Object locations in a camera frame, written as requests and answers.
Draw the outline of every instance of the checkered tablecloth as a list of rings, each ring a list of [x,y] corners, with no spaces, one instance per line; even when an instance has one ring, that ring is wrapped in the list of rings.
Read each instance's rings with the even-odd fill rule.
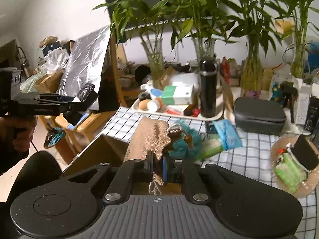
[[[131,109],[120,107],[117,113],[108,121],[102,131],[107,135],[124,142],[130,142],[131,137],[142,117],[164,120],[172,125],[180,120],[176,117],[167,117],[154,114],[138,113]],[[205,122],[200,120],[183,119],[186,124],[194,128],[198,133],[206,133]],[[217,164],[231,171],[237,172],[254,180],[277,187],[272,176],[270,165],[270,148],[278,140],[278,136],[248,133],[236,128],[242,140],[243,147],[225,151],[201,162],[205,164]],[[317,223],[317,197],[316,191],[309,196],[299,199],[303,208],[302,221],[295,236],[298,239],[314,239]]]

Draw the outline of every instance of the black thermos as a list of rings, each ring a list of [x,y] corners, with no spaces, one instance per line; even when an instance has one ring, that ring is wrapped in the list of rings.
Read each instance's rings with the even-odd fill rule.
[[[212,118],[216,114],[216,85],[218,65],[215,59],[203,58],[200,61],[200,102],[202,116]]]

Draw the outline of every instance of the blue sponge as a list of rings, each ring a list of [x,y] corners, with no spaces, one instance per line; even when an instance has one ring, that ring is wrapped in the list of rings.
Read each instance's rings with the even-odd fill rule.
[[[195,129],[190,128],[187,124],[185,124],[184,121],[178,120],[176,123],[181,124],[183,129],[185,129],[185,131],[192,136],[194,149],[188,148],[187,143],[184,141],[184,133],[182,133],[182,138],[173,144],[174,151],[169,152],[170,157],[173,159],[196,159],[203,147],[203,142],[200,135]]]

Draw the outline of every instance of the hand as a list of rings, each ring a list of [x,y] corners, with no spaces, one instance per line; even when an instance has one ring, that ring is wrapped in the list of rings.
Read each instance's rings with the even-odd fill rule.
[[[23,119],[19,117],[5,116],[0,118],[0,139],[5,142],[9,128],[25,128],[25,131],[19,132],[12,141],[13,148],[19,153],[23,153],[30,148],[30,142],[33,139],[33,133],[37,125],[36,117],[32,119]]]

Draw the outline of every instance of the egg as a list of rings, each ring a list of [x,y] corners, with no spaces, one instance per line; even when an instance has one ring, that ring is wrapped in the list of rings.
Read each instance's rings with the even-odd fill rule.
[[[138,104],[138,107],[143,111],[147,110],[147,103],[150,101],[151,101],[150,99],[143,100]]]

